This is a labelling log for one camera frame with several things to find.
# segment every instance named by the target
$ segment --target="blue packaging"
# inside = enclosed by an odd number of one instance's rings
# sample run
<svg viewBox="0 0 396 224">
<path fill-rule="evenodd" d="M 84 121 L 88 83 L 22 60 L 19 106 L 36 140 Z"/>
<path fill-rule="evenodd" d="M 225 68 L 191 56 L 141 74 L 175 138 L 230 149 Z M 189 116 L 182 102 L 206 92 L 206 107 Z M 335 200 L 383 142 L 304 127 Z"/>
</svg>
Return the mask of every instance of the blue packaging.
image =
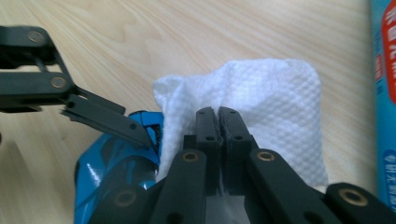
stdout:
<svg viewBox="0 0 396 224">
<path fill-rule="evenodd" d="M 396 0 L 372 0 L 378 197 L 396 212 Z"/>
</svg>

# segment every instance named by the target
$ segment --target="screw hole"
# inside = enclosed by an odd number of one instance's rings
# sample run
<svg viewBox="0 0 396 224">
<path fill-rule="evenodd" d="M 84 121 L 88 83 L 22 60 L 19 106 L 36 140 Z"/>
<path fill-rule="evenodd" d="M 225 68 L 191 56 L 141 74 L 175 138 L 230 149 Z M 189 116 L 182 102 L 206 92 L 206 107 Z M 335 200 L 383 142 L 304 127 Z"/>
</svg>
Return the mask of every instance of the screw hole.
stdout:
<svg viewBox="0 0 396 224">
<path fill-rule="evenodd" d="M 272 153 L 264 151 L 257 153 L 257 158 L 259 158 L 262 161 L 273 161 L 275 159 L 275 156 Z"/>
<path fill-rule="evenodd" d="M 114 204 L 118 207 L 126 207 L 134 203 L 136 200 L 136 193 L 132 190 L 125 190 L 117 194 L 114 199 Z"/>
<path fill-rule="evenodd" d="M 338 193 L 347 203 L 356 206 L 366 206 L 369 203 L 364 195 L 354 189 L 340 189 Z"/>
<path fill-rule="evenodd" d="M 193 152 L 188 152 L 183 155 L 183 160 L 184 161 L 197 161 L 198 155 Z"/>
<path fill-rule="evenodd" d="M 323 223 L 323 218 L 314 212 L 304 212 L 304 217 L 311 224 Z"/>
<path fill-rule="evenodd" d="M 129 127 L 130 127 L 132 130 L 135 130 L 135 129 L 137 128 L 137 125 L 136 125 L 135 123 L 133 123 L 133 124 L 131 124 Z"/>
<path fill-rule="evenodd" d="M 183 216 L 179 213 L 170 213 L 166 218 L 167 224 L 182 224 Z"/>
</svg>

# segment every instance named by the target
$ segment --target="metal bolt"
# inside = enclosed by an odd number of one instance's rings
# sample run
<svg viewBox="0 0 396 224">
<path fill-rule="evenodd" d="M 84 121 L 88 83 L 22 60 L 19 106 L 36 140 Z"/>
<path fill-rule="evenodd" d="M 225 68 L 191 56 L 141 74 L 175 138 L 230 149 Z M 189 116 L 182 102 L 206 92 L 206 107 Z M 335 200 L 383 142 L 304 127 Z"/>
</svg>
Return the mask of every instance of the metal bolt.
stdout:
<svg viewBox="0 0 396 224">
<path fill-rule="evenodd" d="M 67 84 L 67 81 L 63 77 L 53 77 L 50 80 L 50 85 L 57 89 L 61 89 L 61 88 L 65 87 L 66 84 Z"/>
<path fill-rule="evenodd" d="M 29 31 L 29 33 L 27 33 L 27 37 L 35 42 L 35 43 L 42 43 L 44 42 L 44 40 L 46 39 L 46 37 L 44 37 L 41 33 L 39 33 L 38 31 Z"/>
</svg>

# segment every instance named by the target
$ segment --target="wooden surface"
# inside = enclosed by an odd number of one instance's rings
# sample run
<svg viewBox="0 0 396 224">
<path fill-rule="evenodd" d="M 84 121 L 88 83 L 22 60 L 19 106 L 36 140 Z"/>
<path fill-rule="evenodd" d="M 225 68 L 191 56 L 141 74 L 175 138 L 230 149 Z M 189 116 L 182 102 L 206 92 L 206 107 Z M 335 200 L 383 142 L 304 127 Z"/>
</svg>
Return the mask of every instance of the wooden surface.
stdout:
<svg viewBox="0 0 396 224">
<path fill-rule="evenodd" d="M 74 81 L 127 112 L 158 110 L 151 84 L 169 74 L 238 59 L 306 60 L 322 82 L 330 182 L 375 192 L 369 9 L 361 0 L 3 0 L 0 25 L 46 29 Z M 0 114 L 0 223 L 73 222 L 75 163 L 100 133 L 61 108 Z"/>
</svg>

